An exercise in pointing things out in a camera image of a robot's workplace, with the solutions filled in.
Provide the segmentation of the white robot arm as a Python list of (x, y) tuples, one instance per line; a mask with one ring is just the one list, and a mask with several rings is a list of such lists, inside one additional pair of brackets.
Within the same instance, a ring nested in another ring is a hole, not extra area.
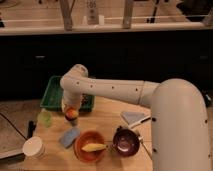
[(74, 109), (84, 94), (149, 108), (153, 171), (212, 171), (207, 109), (191, 82), (94, 79), (84, 65), (76, 64), (60, 86), (62, 104)]

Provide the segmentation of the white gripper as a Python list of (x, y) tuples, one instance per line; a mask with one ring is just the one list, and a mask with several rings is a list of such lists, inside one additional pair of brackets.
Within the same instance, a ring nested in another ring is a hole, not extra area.
[(62, 111), (66, 112), (69, 108), (79, 110), (82, 103), (82, 95), (79, 93), (72, 93), (66, 90), (63, 91), (62, 95)]

